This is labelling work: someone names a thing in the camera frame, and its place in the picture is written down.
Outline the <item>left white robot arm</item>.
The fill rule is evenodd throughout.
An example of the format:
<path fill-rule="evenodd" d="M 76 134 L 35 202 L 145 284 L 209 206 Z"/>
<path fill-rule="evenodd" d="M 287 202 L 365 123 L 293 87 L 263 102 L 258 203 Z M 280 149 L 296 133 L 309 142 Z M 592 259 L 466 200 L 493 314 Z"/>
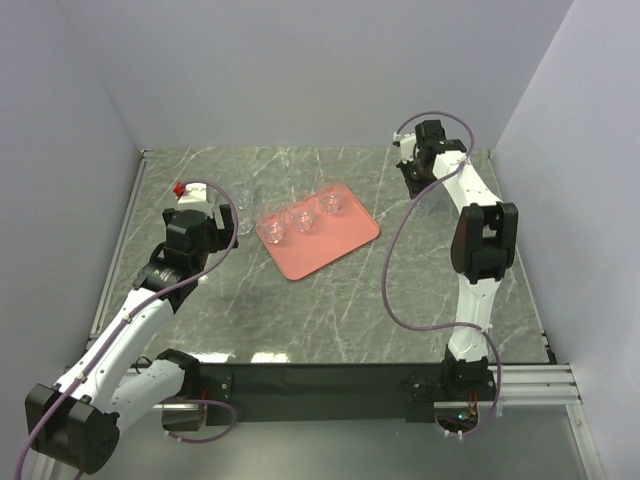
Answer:
<path fill-rule="evenodd" d="M 212 253 L 227 257 L 237 246 L 237 211 L 231 202 L 211 213 L 166 209 L 165 239 L 133 281 L 125 303 L 81 359 L 51 387 L 35 385 L 25 399 L 35 451 L 82 473 L 99 471 L 121 435 L 156 404 L 175 398 L 200 404 L 199 361 L 169 349 L 131 381 L 123 378 L 151 337 L 174 317 L 199 279 L 212 271 Z"/>

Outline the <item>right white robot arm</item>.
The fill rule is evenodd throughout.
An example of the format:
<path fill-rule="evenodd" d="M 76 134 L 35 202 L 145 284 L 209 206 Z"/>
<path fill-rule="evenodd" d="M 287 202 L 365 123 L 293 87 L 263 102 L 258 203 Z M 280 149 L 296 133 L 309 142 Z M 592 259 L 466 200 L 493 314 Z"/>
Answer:
<path fill-rule="evenodd" d="M 439 388 L 448 399 L 495 395 L 489 370 L 494 300 L 515 260 L 519 213 L 482 180 L 460 140 L 449 139 L 442 123 L 424 120 L 412 134 L 397 129 L 393 145 L 400 149 L 400 169 L 410 198 L 443 186 L 458 221 L 450 258 L 458 276 L 456 325 L 445 347 Z"/>

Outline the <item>clear glass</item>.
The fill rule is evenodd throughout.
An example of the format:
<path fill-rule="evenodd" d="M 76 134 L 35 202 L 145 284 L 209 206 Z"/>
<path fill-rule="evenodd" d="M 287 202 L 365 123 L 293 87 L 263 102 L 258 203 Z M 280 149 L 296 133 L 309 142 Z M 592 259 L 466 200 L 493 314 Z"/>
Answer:
<path fill-rule="evenodd" d="M 308 232 L 314 225 L 315 199 L 306 198 L 289 206 L 288 216 L 292 228 L 299 233 Z"/>
<path fill-rule="evenodd" d="M 286 233 L 285 209 L 280 205 L 265 203 L 256 212 L 256 231 L 267 244 L 280 243 Z"/>
<path fill-rule="evenodd" d="M 442 201 L 439 198 L 425 196 L 416 205 L 415 216 L 427 218 L 439 211 L 441 203 Z"/>
<path fill-rule="evenodd" d="M 253 209 L 255 191 L 251 186 L 240 185 L 236 187 L 235 204 L 239 210 L 249 211 Z"/>
<path fill-rule="evenodd" d="M 315 192 L 325 214 L 333 215 L 340 211 L 345 195 L 345 187 L 341 182 L 320 178 L 316 181 Z"/>
<path fill-rule="evenodd" d="M 249 234 L 254 228 L 254 220 L 251 216 L 249 217 L 240 217 L 238 219 L 238 231 L 237 234 L 239 236 L 244 236 Z"/>

